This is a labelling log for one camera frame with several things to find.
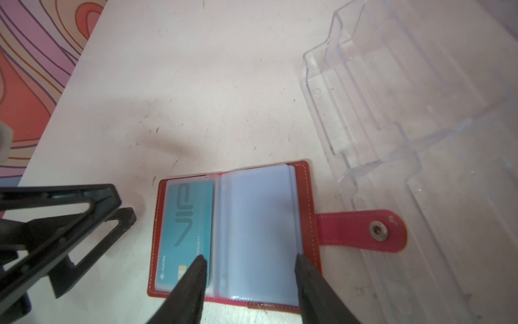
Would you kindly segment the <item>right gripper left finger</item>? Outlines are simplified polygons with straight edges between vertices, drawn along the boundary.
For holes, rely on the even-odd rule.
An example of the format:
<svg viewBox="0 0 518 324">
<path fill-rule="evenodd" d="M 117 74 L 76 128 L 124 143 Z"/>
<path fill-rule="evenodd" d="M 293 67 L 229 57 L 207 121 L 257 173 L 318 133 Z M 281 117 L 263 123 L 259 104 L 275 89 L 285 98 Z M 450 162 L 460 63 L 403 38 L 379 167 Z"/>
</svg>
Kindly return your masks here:
<svg viewBox="0 0 518 324">
<path fill-rule="evenodd" d="M 148 323 L 200 323 L 206 279 L 207 262 L 199 255 Z"/>
</svg>

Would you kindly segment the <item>teal VIP card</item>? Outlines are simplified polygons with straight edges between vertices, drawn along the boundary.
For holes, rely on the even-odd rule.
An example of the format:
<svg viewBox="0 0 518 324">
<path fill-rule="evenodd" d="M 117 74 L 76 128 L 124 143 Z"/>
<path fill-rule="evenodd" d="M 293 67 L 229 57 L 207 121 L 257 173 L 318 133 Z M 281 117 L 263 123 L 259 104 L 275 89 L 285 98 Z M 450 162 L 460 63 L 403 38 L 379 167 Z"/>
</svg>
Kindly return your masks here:
<svg viewBox="0 0 518 324">
<path fill-rule="evenodd" d="M 210 261 L 213 189 L 207 179 L 166 182 L 155 290 L 173 290 L 197 256 Z"/>
</svg>

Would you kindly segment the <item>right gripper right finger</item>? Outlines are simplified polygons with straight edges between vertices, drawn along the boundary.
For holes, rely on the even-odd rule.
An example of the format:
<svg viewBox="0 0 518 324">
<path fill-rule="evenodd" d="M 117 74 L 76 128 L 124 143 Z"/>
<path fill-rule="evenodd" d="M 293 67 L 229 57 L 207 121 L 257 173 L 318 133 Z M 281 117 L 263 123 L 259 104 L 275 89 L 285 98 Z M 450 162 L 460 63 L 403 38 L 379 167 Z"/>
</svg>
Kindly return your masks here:
<svg viewBox="0 0 518 324">
<path fill-rule="evenodd" d="M 306 255 L 297 256 L 295 277 L 302 323 L 360 324 Z"/>
</svg>

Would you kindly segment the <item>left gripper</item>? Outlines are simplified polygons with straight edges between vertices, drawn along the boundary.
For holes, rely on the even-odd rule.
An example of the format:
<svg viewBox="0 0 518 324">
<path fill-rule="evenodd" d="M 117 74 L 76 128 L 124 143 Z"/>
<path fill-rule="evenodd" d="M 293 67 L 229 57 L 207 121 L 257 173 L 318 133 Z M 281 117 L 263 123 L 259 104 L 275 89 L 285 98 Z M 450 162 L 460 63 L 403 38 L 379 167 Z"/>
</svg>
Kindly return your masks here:
<svg viewBox="0 0 518 324">
<path fill-rule="evenodd" d="M 31 211 L 32 220 L 1 219 L 1 322 L 14 323 L 31 312 L 28 289 L 50 279 L 56 298 L 69 292 L 136 222 L 121 207 L 112 184 L 13 187 L 1 189 L 1 211 Z M 71 252 L 101 225 L 106 234 L 80 261 Z"/>
</svg>

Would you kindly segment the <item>red leather card holder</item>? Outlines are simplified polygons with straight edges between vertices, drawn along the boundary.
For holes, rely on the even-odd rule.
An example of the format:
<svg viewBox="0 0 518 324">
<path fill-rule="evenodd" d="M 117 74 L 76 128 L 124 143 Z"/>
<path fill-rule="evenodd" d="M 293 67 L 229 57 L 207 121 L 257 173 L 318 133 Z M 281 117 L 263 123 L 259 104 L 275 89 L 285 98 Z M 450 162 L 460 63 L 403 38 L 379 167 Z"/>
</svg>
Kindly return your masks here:
<svg viewBox="0 0 518 324">
<path fill-rule="evenodd" d="M 148 295 L 155 290 L 165 185 L 170 180 L 214 183 L 210 261 L 205 301 L 287 313 L 299 310 L 295 259 L 306 255 L 321 266 L 323 246 L 397 253 L 407 244 L 407 228 L 389 210 L 318 214 L 314 209 L 310 164 L 305 161 L 159 182 Z"/>
</svg>

